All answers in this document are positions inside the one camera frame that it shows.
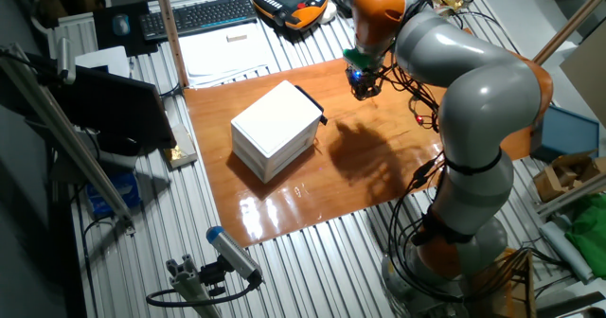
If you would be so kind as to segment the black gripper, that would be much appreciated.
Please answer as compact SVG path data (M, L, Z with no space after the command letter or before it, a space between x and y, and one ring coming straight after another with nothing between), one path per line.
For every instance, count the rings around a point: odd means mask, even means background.
M377 96L381 92L381 87L376 84L380 78L380 69L361 69L354 65L348 66L348 82L353 95L358 100Z

